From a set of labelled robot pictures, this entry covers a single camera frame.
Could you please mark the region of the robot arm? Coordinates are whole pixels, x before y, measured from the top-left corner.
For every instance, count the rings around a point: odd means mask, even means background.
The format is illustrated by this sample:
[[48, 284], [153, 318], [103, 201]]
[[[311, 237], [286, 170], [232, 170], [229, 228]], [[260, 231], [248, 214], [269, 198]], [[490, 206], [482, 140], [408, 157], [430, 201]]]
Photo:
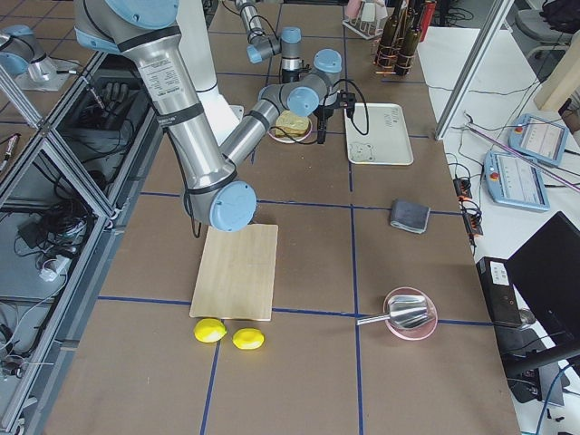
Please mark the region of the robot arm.
[[275, 126], [283, 111], [306, 117], [337, 105], [342, 56], [323, 49], [296, 82], [265, 87], [255, 106], [229, 132], [214, 130], [205, 113], [218, 92], [207, 22], [199, 1], [76, 1], [80, 45], [121, 55], [138, 69], [179, 161], [184, 208], [200, 223], [225, 232], [244, 228], [256, 193], [237, 167]]
[[271, 29], [271, 34], [268, 34], [263, 22], [269, 22], [259, 14], [256, 1], [241, 0], [234, 4], [246, 30], [246, 52], [251, 63], [261, 63], [280, 55], [278, 78], [281, 83], [299, 82], [304, 74], [311, 72], [312, 67], [302, 56], [302, 31], [299, 27], [284, 27], [280, 34]]

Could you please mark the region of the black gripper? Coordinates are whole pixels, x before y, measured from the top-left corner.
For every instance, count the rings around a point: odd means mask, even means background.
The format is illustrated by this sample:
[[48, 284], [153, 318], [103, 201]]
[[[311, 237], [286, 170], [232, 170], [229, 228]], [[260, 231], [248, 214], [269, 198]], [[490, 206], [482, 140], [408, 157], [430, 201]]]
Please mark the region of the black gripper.
[[287, 70], [282, 69], [279, 75], [280, 83], [290, 83], [299, 82], [301, 80], [301, 75], [309, 73], [310, 67], [299, 68], [297, 70]]
[[345, 110], [348, 119], [352, 119], [355, 112], [356, 97], [353, 92], [338, 91], [330, 97], [325, 97], [323, 102], [315, 109], [314, 116], [317, 119], [316, 143], [323, 144], [326, 139], [327, 123], [333, 117], [334, 112]]

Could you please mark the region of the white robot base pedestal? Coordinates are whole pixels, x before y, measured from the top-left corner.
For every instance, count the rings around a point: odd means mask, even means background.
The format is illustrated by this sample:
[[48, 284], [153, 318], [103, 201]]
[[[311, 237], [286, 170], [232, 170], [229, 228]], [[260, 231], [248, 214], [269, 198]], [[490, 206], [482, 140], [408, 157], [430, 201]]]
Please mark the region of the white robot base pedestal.
[[199, 0], [179, 1], [179, 50], [219, 145], [241, 122], [244, 107], [230, 105], [218, 88], [208, 29]]

